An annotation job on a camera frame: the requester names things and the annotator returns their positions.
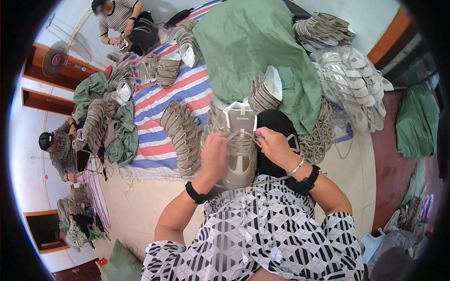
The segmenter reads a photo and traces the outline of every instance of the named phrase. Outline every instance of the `red floor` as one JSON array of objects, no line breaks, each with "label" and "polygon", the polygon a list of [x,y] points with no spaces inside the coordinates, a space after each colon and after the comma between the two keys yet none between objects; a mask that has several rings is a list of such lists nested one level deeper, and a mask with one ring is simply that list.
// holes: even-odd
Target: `red floor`
[{"label": "red floor", "polygon": [[[405,158],[397,153],[395,119],[397,109],[405,93],[386,93],[383,99],[386,107],[384,129],[372,133],[373,153],[375,155],[375,171],[377,176],[377,195],[372,234],[377,228],[383,228],[397,209],[406,190],[416,165],[416,159]],[[439,209],[440,197],[444,188],[438,178],[437,156],[426,159],[427,194],[434,194],[434,207],[430,217],[430,225],[434,223]]]}]

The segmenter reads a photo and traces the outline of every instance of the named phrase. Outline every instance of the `green cloth bag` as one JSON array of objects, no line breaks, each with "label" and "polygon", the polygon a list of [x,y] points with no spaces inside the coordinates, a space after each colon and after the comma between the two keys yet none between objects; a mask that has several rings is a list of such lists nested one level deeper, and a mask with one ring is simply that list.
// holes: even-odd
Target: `green cloth bag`
[{"label": "green cloth bag", "polygon": [[103,281],[138,281],[142,263],[116,239],[108,263],[100,267]]},{"label": "green cloth bag", "polygon": [[106,84],[108,83],[108,75],[106,72],[100,71],[92,74],[84,79],[75,88],[73,93],[73,102],[76,105],[75,115],[73,119],[77,124],[86,120],[87,109],[93,99],[90,97],[89,92],[93,92],[99,96],[103,96],[106,92]]},{"label": "green cloth bag", "polygon": [[119,166],[133,161],[138,149],[138,131],[134,124],[134,104],[133,101],[126,102],[120,106],[114,119],[119,120],[116,126],[116,138],[106,148],[106,159],[110,163],[117,162]]},{"label": "green cloth bag", "polygon": [[221,100],[248,96],[259,71],[274,66],[283,84],[279,110],[298,134],[310,134],[320,110],[322,88],[292,30],[293,14],[282,0],[228,0],[214,6],[193,29]]},{"label": "green cloth bag", "polygon": [[430,91],[420,85],[409,88],[397,115],[397,152],[404,157],[433,156],[438,124],[439,108]]}]

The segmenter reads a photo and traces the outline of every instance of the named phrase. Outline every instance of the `black and white patterned shirt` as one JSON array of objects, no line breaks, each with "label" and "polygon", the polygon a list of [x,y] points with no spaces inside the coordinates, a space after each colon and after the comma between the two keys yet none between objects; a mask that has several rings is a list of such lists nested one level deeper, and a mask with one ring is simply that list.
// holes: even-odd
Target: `black and white patterned shirt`
[{"label": "black and white patterned shirt", "polygon": [[320,226],[314,205],[284,181],[219,194],[205,204],[206,220],[189,247],[147,247],[141,281],[248,280],[261,267],[288,280],[362,280],[353,217],[333,213]]},{"label": "black and white patterned shirt", "polygon": [[99,22],[100,37],[108,34],[109,28],[123,32],[137,2],[138,0],[114,0],[111,14]]},{"label": "black and white patterned shirt", "polygon": [[58,170],[59,176],[65,182],[67,180],[64,179],[64,174],[78,172],[77,153],[72,147],[72,136],[69,135],[69,119],[54,131],[54,138],[59,142],[59,147],[49,152],[53,167]]}]

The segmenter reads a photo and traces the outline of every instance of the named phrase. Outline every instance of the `wristwatch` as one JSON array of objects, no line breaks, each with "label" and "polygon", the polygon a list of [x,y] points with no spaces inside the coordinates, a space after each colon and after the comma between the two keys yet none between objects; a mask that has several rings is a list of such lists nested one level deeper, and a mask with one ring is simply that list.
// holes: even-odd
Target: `wristwatch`
[{"label": "wristwatch", "polygon": [[304,178],[301,182],[298,182],[294,178],[289,178],[286,180],[286,186],[302,196],[308,196],[309,191],[313,189],[314,183],[319,176],[319,170],[320,167],[312,165],[312,172],[308,178]]},{"label": "wristwatch", "polygon": [[186,192],[189,196],[195,201],[197,205],[203,204],[208,200],[207,194],[198,194],[195,189],[192,187],[192,182],[187,182],[185,184]]}]

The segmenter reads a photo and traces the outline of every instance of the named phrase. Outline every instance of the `light blue stool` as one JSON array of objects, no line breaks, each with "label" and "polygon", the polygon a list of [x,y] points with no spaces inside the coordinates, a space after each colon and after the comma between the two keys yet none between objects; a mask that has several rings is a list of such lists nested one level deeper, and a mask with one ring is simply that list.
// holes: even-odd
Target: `light blue stool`
[{"label": "light blue stool", "polygon": [[378,231],[380,232],[380,236],[373,237],[370,233],[364,234],[363,238],[361,238],[361,243],[364,245],[365,251],[363,254],[363,262],[367,264],[370,259],[374,256],[375,251],[381,244],[381,241],[386,236],[386,233],[379,227]]}]

